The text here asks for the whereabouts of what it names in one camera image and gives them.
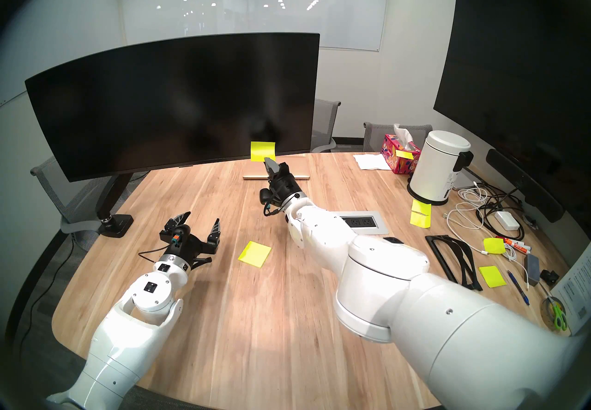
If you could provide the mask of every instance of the monitor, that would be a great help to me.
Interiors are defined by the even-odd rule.
[[[25,81],[69,181],[309,152],[320,35],[240,33],[88,55]]]
[[[512,161],[501,174],[526,185],[519,167],[591,237],[591,10],[583,3],[456,0],[434,109]]]

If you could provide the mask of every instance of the table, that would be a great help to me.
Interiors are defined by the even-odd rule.
[[[459,201],[433,207],[431,228],[409,224],[412,198],[407,176],[361,171],[352,153],[307,154],[311,178],[298,181],[320,207],[378,210],[390,236],[422,250],[430,271],[445,274],[425,235],[449,233],[443,213]],[[176,214],[191,211],[187,224],[205,239],[220,218],[221,241],[213,262],[191,272],[177,294],[183,315],[139,385],[182,401],[221,409],[428,408],[438,404],[393,344],[363,341],[338,322],[333,309],[337,280],[289,238],[283,215],[263,217],[258,194],[263,180],[243,180],[245,161],[150,172],[121,207],[135,222],[121,239],[100,236],[68,284],[53,315],[56,339],[86,357],[92,334],[139,275],[152,264],[139,251],[164,244],[158,232]],[[462,230],[473,243],[488,236]],[[261,269],[238,261],[250,241],[272,247]],[[541,232],[526,226],[526,243],[541,268],[564,275],[568,266]],[[160,252],[154,253],[159,258]],[[451,254],[446,260],[458,275]],[[502,256],[475,255],[476,266],[522,271]],[[524,304],[514,285],[484,296],[543,326],[540,286]]]

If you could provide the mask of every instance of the yellow sticky note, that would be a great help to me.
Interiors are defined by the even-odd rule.
[[[426,216],[431,215],[431,204],[430,203],[423,203],[418,201],[417,199],[413,199],[413,207],[411,208],[412,211],[416,211],[417,213],[424,214]]]
[[[261,268],[265,263],[269,252],[271,252],[271,248],[269,246],[255,243],[254,241],[249,241],[246,248],[244,248],[244,251],[242,251],[240,254],[238,260]]]
[[[424,215],[421,213],[417,213],[416,211],[411,211],[410,213],[410,223],[413,226],[422,227],[424,229],[428,229],[431,227],[431,215]]]
[[[412,152],[408,152],[408,151],[399,151],[398,149],[396,150],[396,155],[398,157],[402,157],[404,159],[410,159],[410,160],[414,160],[413,157],[413,153]]]
[[[275,143],[268,141],[251,141],[250,160],[254,162],[264,162],[265,157],[275,160]]]
[[[484,281],[490,288],[496,288],[497,286],[505,286],[506,282],[503,279],[501,272],[495,265],[489,267],[478,267],[480,273],[484,277]]]
[[[502,238],[485,238],[484,251],[491,254],[503,254],[505,252],[505,242]]]

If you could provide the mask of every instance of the tissue box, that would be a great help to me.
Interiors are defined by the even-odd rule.
[[[408,151],[404,149],[400,140],[396,135],[386,135],[383,139],[382,151],[383,158],[386,159],[388,166],[392,172],[398,175],[408,175],[412,173],[417,166],[418,158],[421,155],[421,150],[413,143],[413,150]],[[408,152],[413,155],[412,159],[407,159],[396,155],[396,150]]]

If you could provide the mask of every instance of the white charging cable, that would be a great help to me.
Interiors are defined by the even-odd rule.
[[[477,249],[474,246],[472,246],[470,243],[468,243],[467,241],[465,241],[462,237],[460,237],[458,235],[458,233],[452,229],[452,226],[450,225],[450,222],[453,222],[455,224],[457,224],[460,227],[463,227],[464,229],[469,229],[469,230],[479,230],[482,229],[484,230],[488,235],[490,235],[491,237],[494,237],[493,234],[491,234],[491,232],[489,232],[485,227],[484,227],[484,215],[481,216],[481,222],[480,223],[474,223],[470,220],[469,217],[464,216],[464,214],[462,213],[463,211],[475,211],[477,210],[479,207],[483,206],[487,200],[488,200],[488,192],[486,189],[483,189],[481,187],[478,187],[478,185],[476,184],[476,182],[474,182],[474,187],[471,187],[470,189],[461,189],[458,192],[458,195],[460,196],[461,199],[465,200],[463,202],[459,202],[456,203],[456,207],[450,211],[449,213],[446,213],[443,215],[443,217],[446,219],[446,223],[447,226],[449,228],[449,230],[452,231],[452,234],[454,234],[456,237],[458,237],[458,239],[460,239],[461,241],[463,241],[465,244],[467,244],[468,246],[470,246],[470,248],[472,248],[474,251],[483,254],[483,255],[488,255],[487,251],[481,250],[481,249]],[[468,205],[468,207],[466,208],[460,208],[461,205]],[[470,224],[472,225],[472,227],[467,226],[465,224],[462,224],[459,221],[456,221],[455,219],[451,219],[450,216],[452,215],[452,213],[459,213],[460,216],[462,216],[465,220],[467,220],[468,222],[470,222]],[[523,267],[519,262],[517,262],[517,254],[515,253],[515,249],[513,249],[512,246],[504,243],[505,245],[505,252],[503,253],[503,256],[505,256],[508,260],[510,260],[511,262],[515,262],[517,265],[519,265],[524,271],[525,271],[525,284],[526,284],[526,289],[530,288],[530,281],[529,281],[529,276],[527,274],[527,270],[525,269],[525,267]]]

